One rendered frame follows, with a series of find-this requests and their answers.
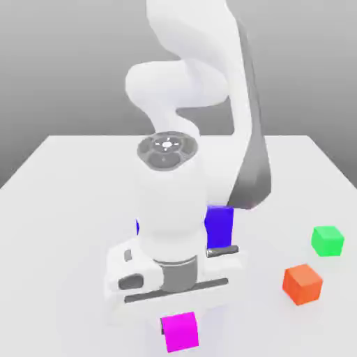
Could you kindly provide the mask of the small magenta cube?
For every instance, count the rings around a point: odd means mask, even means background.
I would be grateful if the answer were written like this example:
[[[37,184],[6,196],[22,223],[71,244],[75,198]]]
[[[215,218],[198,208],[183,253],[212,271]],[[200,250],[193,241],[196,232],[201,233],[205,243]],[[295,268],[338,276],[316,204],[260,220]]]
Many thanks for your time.
[[[160,319],[168,353],[199,346],[197,320],[194,312],[186,312]]]

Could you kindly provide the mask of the large blue box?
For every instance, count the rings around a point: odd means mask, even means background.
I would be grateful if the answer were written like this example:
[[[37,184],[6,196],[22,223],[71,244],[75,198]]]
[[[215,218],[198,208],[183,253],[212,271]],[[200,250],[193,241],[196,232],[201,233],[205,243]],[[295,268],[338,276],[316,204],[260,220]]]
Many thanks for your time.
[[[135,218],[143,251],[158,261],[180,261],[231,245],[234,209],[205,204],[145,207]]]

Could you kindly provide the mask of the small orange cube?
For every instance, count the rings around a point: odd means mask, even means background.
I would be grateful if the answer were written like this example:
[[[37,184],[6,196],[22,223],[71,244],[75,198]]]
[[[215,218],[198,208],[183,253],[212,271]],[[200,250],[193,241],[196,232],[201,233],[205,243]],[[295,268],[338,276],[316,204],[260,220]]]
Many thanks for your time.
[[[321,294],[323,279],[308,264],[287,268],[284,271],[283,291],[296,305],[317,301]]]

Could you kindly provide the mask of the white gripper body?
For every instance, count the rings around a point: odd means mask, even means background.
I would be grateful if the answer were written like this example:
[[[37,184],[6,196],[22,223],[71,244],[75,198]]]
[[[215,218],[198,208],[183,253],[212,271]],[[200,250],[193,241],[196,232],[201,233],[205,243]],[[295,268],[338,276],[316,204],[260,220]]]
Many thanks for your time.
[[[105,272],[105,303],[110,324],[124,326],[141,320],[157,324],[162,317],[205,311],[230,303],[240,296],[243,281],[242,268],[209,270],[186,291],[167,292],[152,287],[120,289],[122,269],[107,268]]]

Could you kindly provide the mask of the small green cube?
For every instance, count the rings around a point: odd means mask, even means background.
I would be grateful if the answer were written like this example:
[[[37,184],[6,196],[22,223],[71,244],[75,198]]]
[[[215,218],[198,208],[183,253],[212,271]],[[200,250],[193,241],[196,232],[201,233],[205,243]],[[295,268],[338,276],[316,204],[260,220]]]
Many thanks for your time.
[[[320,257],[340,256],[344,236],[335,226],[317,226],[313,229],[311,245]]]

